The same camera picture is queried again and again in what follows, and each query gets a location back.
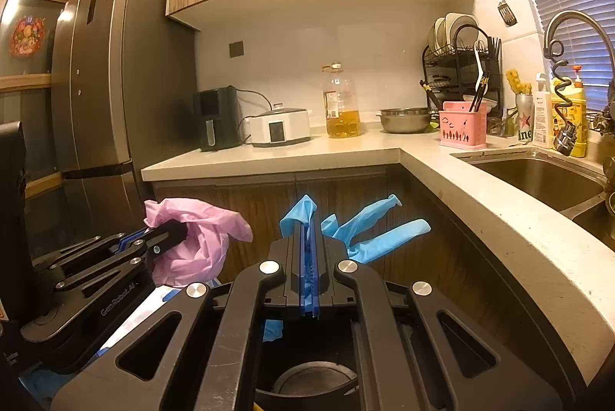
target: power cord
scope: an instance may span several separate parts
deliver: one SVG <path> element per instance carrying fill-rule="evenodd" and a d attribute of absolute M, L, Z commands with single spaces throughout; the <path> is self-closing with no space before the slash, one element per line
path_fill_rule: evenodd
<path fill-rule="evenodd" d="M 241 124 L 244 122 L 244 120 L 248 119 L 248 118 L 253 118 L 254 116 L 245 116 L 242 117 L 241 121 L 239 122 L 239 125 L 237 125 L 237 137 L 239 139 L 239 142 L 241 142 L 242 144 L 247 144 L 247 140 L 252 136 L 252 134 L 248 135 L 246 138 L 244 138 L 243 140 L 241 139 L 241 136 L 239 135 L 239 131 L 241 130 Z"/>
<path fill-rule="evenodd" d="M 245 92 L 245 93 L 256 93 L 257 95 L 260 95 L 261 97 L 263 97 L 263 99 L 265 99 L 267 101 L 267 104 L 269 105 L 269 110 L 273 111 L 273 106 L 271 105 L 270 100 L 265 97 L 262 93 L 257 92 L 256 90 L 242 90 L 241 88 L 237 88 L 237 87 L 233 87 L 235 90 L 237 90 L 238 92 Z"/>

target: black dish rack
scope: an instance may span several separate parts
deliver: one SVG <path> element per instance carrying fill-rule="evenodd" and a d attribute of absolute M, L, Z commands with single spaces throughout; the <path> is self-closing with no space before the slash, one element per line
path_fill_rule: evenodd
<path fill-rule="evenodd" d="M 463 95 L 474 95 L 474 87 L 478 78 L 478 68 L 474 47 L 464 47 L 457 45 L 459 31 L 464 28 L 476 28 L 485 38 L 488 35 L 478 26 L 466 24 L 457 29 L 453 37 L 453 45 L 446 45 L 433 52 L 429 46 L 423 50 L 422 65 L 425 82 L 431 87 L 436 97 L 441 101 L 463 100 Z M 487 46 L 479 41 L 479 59 L 481 66 L 490 73 L 489 85 L 485 98 L 497 102 L 488 114 L 489 117 L 502 117 L 504 111 L 504 95 L 502 92 L 502 73 L 500 71 L 500 55 L 497 59 L 489 59 Z M 437 105 L 427 96 L 427 107 L 432 110 L 437 117 Z"/>

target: pink glove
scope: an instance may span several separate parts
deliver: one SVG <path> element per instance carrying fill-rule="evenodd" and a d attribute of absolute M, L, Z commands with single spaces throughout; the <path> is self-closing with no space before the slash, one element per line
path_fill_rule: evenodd
<path fill-rule="evenodd" d="M 252 241 L 252 229 L 236 211 L 224 210 L 198 199 L 172 197 L 145 202 L 147 227 L 158 227 L 168 220 L 186 222 L 186 239 L 154 261 L 156 286 L 184 287 L 192 282 L 207 282 L 222 270 L 229 235 Z"/>

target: white bottle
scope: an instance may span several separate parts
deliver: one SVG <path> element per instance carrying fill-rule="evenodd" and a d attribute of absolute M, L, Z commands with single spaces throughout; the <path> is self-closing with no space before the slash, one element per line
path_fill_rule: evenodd
<path fill-rule="evenodd" d="M 534 92 L 534 145 L 553 149 L 551 132 L 553 117 L 551 116 L 551 90 L 549 78 L 543 72 L 536 75 L 537 91 Z"/>

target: lower cabinet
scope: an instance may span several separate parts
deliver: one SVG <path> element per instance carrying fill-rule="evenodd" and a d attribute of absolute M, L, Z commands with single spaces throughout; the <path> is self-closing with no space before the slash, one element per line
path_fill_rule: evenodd
<path fill-rule="evenodd" d="M 427 281 L 438 288 L 546 379 L 564 401 L 570 402 L 583 385 L 572 357 L 529 295 L 480 239 L 401 165 L 159 182 L 154 188 L 158 200 L 194 197 L 238 211 L 248 221 L 254 241 L 231 239 L 219 275 L 223 282 L 266 259 L 270 243 L 281 238 L 280 219 L 304 194 L 317 204 L 319 221 L 335 213 L 339 224 L 395 194 L 402 206 L 389 210 L 353 242 L 417 218 L 432 230 L 371 263 L 383 279 L 404 285 Z"/>

